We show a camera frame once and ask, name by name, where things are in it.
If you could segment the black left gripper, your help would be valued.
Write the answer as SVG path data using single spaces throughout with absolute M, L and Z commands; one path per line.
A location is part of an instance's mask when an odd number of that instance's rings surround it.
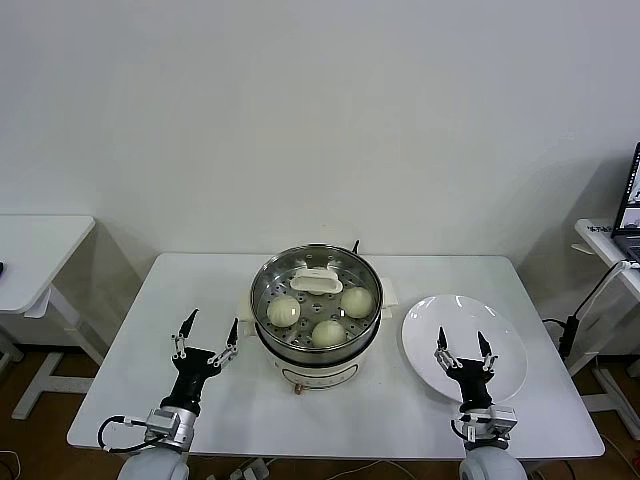
M 161 401 L 161 407 L 200 411 L 201 395 L 205 382 L 221 372 L 221 367 L 216 365 L 227 365 L 238 353 L 239 320 L 237 318 L 234 319 L 226 347 L 221 353 L 215 354 L 214 352 L 187 347 L 186 340 L 198 312 L 198 309 L 194 309 L 182 322 L 178 333 L 171 335 L 171 340 L 174 343 L 172 359 L 174 366 L 178 370 L 178 376 L 171 393 Z

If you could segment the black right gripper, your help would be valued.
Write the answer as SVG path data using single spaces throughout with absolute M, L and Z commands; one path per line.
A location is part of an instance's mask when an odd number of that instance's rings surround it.
M 481 331 L 477 332 L 480 353 L 483 361 L 457 359 L 448 350 L 446 334 L 439 327 L 434 357 L 442 370 L 454 380 L 462 396 L 461 408 L 489 408 L 493 399 L 488 393 L 487 384 L 494 376 L 494 363 L 498 356 L 492 352 L 489 341 Z

